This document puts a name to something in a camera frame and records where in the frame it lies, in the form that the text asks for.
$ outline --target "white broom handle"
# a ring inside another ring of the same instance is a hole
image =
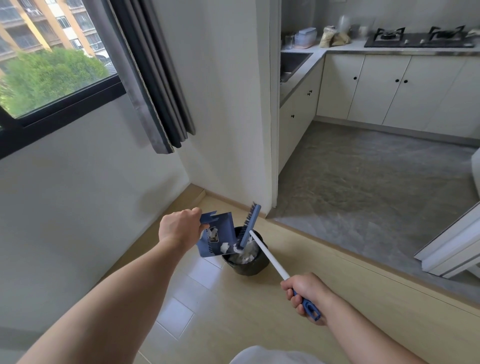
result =
[[[258,238],[258,236],[253,232],[253,230],[250,230],[250,235],[257,242],[258,246],[265,253],[265,255],[268,257],[268,259],[270,259],[270,261],[272,262],[276,271],[282,276],[283,280],[289,279],[290,275],[288,275],[287,271],[283,269],[283,267],[278,262],[278,260],[275,259],[275,257],[272,255],[272,253],[270,253],[268,248],[265,246],[264,243],[262,243],[262,241]]]

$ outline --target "hand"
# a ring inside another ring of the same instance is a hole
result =
[[[293,308],[295,308],[300,316],[307,317],[309,321],[316,325],[323,326],[327,324],[325,313],[328,311],[328,306],[335,294],[320,278],[313,273],[307,273],[290,277],[281,282],[280,285],[282,289],[286,291],[287,300],[291,302]],[[310,300],[317,306],[322,313],[320,320],[314,321],[314,319],[305,313],[305,309],[301,304],[303,298]]]
[[[169,242],[187,252],[200,238],[203,230],[209,224],[200,224],[202,209],[195,207],[193,210],[183,210],[165,215],[160,221],[158,237],[160,243]]]

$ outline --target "gas stove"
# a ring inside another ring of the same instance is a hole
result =
[[[442,30],[433,26],[428,33],[405,33],[405,28],[385,30],[378,28],[365,43],[366,48],[473,48],[472,40],[466,38],[465,26]]]

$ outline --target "countertop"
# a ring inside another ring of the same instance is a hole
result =
[[[480,43],[474,39],[474,48],[365,48],[366,39],[355,39],[344,46],[320,48],[320,40],[307,49],[282,49],[282,52],[313,53],[302,66],[289,78],[287,82],[280,83],[280,107],[297,89],[302,80],[326,53],[333,54],[398,54],[410,56],[473,56],[480,57]]]

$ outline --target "curtain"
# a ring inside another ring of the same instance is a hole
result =
[[[195,135],[150,0],[84,0],[153,149],[173,153]]]

